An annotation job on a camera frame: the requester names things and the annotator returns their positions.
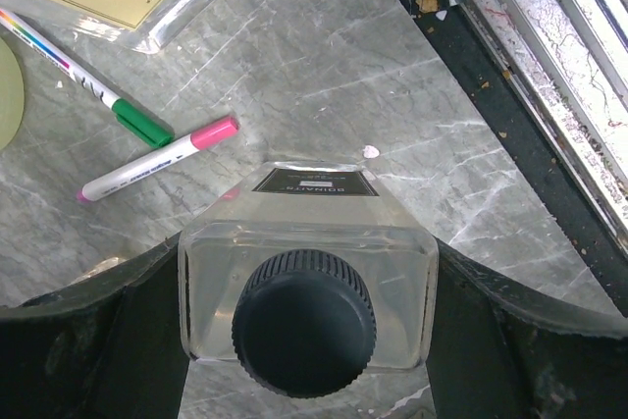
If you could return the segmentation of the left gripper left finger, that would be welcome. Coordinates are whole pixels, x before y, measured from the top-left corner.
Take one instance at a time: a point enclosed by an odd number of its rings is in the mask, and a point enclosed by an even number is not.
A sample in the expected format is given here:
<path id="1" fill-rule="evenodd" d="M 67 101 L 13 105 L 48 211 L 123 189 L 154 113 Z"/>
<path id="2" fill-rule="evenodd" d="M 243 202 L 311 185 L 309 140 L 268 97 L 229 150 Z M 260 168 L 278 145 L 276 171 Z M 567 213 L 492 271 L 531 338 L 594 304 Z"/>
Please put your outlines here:
<path id="1" fill-rule="evenodd" d="M 178 242 L 2 308 L 2 417 L 177 417 L 188 370 Z"/>

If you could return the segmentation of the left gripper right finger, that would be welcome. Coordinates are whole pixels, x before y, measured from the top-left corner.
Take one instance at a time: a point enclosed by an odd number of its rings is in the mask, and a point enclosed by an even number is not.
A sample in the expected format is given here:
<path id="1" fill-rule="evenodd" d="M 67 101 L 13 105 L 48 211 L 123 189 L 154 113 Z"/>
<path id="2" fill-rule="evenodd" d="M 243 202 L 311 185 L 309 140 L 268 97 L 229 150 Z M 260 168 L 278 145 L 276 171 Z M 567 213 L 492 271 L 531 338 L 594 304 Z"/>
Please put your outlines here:
<path id="1" fill-rule="evenodd" d="M 427 371 L 440 418 L 624 418 L 627 321 L 439 242 Z"/>

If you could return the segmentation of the clear bottle black label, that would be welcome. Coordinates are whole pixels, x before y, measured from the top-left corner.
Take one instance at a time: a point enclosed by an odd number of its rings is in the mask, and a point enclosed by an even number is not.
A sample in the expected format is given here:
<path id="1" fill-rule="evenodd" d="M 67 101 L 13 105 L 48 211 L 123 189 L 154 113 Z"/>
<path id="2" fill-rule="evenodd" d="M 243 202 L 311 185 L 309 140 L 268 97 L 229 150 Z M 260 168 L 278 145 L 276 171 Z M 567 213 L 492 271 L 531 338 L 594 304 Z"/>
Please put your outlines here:
<path id="1" fill-rule="evenodd" d="M 178 255 L 193 361 L 310 398 L 429 355 L 438 244 L 360 167 L 266 163 L 182 230 Z"/>

